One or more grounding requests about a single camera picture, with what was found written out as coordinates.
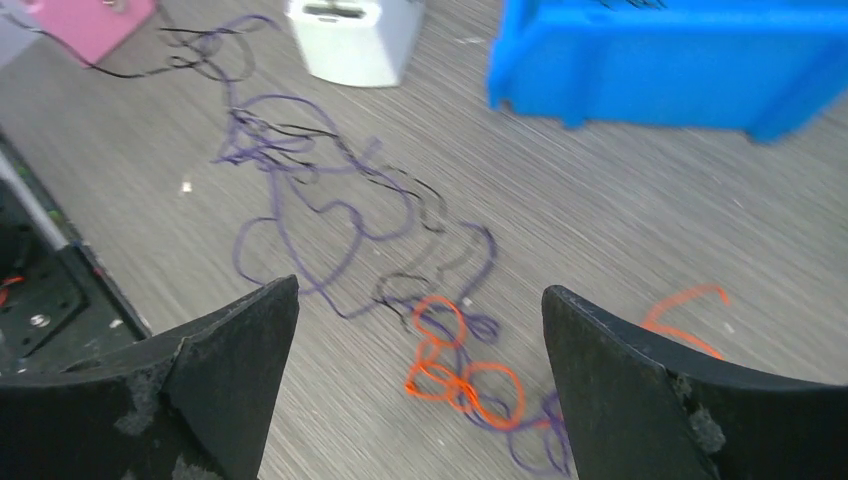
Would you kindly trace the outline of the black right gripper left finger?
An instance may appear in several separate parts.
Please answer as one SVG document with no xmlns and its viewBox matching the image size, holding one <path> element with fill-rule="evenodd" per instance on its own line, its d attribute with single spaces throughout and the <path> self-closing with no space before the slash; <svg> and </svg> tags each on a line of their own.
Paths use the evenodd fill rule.
<svg viewBox="0 0 848 480">
<path fill-rule="evenodd" d="M 57 372 L 1 382 L 5 479 L 254 479 L 299 313 L 279 278 Z"/>
</svg>

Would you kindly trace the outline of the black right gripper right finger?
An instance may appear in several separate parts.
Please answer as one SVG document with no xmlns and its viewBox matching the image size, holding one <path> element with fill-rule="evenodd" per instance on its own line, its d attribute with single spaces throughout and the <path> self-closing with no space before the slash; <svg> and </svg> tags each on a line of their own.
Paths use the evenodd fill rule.
<svg viewBox="0 0 848 480">
<path fill-rule="evenodd" d="M 847 389 L 710 357 L 571 290 L 544 339 L 583 479 L 843 479 Z"/>
</svg>

